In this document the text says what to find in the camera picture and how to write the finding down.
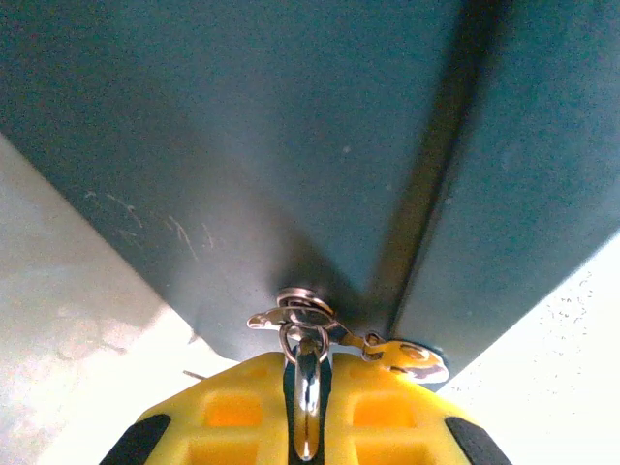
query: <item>yellow rubber cover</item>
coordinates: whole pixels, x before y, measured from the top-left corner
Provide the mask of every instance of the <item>yellow rubber cover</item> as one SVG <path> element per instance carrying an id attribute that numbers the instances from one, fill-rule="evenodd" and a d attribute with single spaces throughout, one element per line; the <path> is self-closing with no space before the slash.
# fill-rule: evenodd
<path id="1" fill-rule="evenodd" d="M 170 416 L 146 465 L 286 465 L 284 356 L 264 354 L 146 411 Z"/>
<path id="2" fill-rule="evenodd" d="M 462 411 L 403 376 L 335 354 L 325 465 L 470 465 L 444 420 Z"/>

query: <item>scratch mark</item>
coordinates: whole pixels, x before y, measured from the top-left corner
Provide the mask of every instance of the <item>scratch mark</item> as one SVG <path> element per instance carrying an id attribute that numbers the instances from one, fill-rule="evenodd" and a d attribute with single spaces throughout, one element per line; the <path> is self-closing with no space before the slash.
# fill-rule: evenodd
<path id="1" fill-rule="evenodd" d="M 136 214 L 136 208 L 133 205 L 128 205 L 127 203 L 125 203 L 124 201 L 122 201 L 121 199 L 113 196 L 112 194 L 106 194 L 106 197 L 108 199 L 110 199 L 111 201 L 114 201 L 116 203 L 118 203 L 119 205 L 122 205 L 127 212 L 129 213 L 129 215 L 134 218 L 134 220 L 136 221 L 136 223 L 138 223 L 138 226 L 140 226 L 141 228 L 143 228 L 142 225 L 142 221 L 140 220 L 140 218 L 138 217 L 138 215 Z"/>
<path id="2" fill-rule="evenodd" d="M 176 236 L 178 237 L 178 240 L 180 240 L 181 242 L 185 241 L 187 246 L 190 248 L 192 255 L 194 256 L 194 260 L 198 261 L 198 256 L 196 255 L 196 251 L 194 250 L 194 247 L 192 247 L 192 242 L 190 241 L 190 238 L 187 236 L 187 233 L 185 232 L 183 227 L 178 223 L 178 221 L 172 218 L 171 215 L 168 215 L 168 218 L 176 226 Z"/>
<path id="3" fill-rule="evenodd" d="M 205 223 L 201 223 L 201 224 L 202 224 L 202 228 L 204 229 L 204 232 L 206 233 L 206 237 L 209 239 L 209 247 L 211 248 L 211 250 L 213 250 L 213 248 L 215 247 L 215 244 L 213 243 L 213 236 L 209 232 L 209 229 L 206 227 L 206 224 Z"/>
<path id="4" fill-rule="evenodd" d="M 123 240 L 125 242 L 127 242 L 129 245 L 135 245 L 140 250 L 143 250 L 142 246 L 140 245 L 140 243 L 137 240 L 138 235 L 136 233 L 125 231 L 125 230 L 120 230 L 120 229 L 117 230 L 117 231 L 120 234 L 120 236 L 123 238 Z"/>

